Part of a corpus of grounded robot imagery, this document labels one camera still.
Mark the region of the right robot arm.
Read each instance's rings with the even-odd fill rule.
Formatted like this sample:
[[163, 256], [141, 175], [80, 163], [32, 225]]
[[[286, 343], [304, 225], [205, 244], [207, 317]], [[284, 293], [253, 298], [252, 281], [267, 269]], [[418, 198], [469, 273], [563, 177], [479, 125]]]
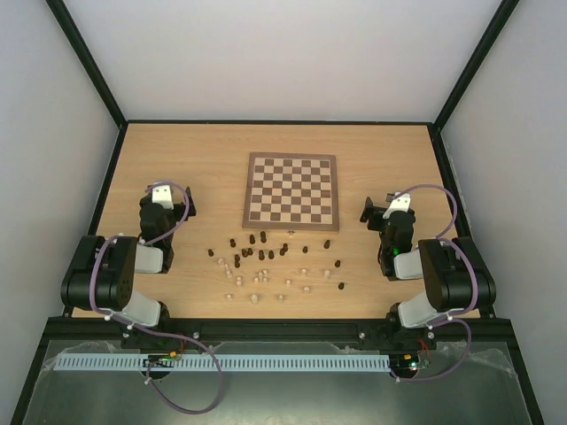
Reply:
[[418, 328], [433, 328], [457, 315], [490, 308], [496, 286], [477, 246], [468, 236], [423, 239], [413, 244], [416, 214], [410, 195], [391, 194], [387, 207], [368, 197], [360, 222], [379, 234], [377, 262], [390, 281], [421, 279], [424, 290], [391, 307], [386, 315], [388, 340], [399, 347], [417, 336]]

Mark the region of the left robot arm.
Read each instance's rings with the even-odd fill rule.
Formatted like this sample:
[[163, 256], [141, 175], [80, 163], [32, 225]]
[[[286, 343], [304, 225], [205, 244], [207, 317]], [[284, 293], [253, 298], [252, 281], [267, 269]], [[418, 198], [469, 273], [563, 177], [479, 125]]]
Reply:
[[139, 236], [83, 236], [61, 283], [65, 307], [99, 313], [128, 328], [156, 328], [167, 307], [135, 289], [136, 274], [166, 274], [175, 231], [197, 214], [189, 187], [156, 182], [140, 200]]

